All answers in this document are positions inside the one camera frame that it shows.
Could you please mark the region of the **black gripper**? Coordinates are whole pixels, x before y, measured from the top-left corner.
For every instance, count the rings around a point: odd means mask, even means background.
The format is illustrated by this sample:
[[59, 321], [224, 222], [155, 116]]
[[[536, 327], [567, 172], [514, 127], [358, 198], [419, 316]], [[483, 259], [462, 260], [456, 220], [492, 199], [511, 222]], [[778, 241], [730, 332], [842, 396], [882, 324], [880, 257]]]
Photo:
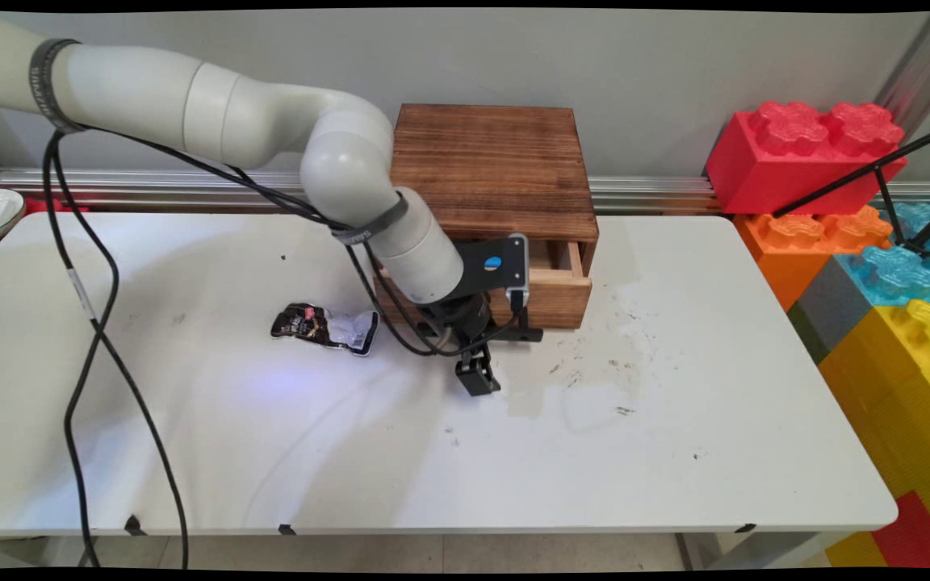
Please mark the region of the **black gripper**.
[[455, 376], [472, 397], [491, 395], [501, 390], [495, 378], [490, 349], [486, 343], [493, 328], [488, 293], [464, 295], [420, 306], [423, 320], [436, 337], [438, 352], [453, 353], [471, 346], [455, 364]]

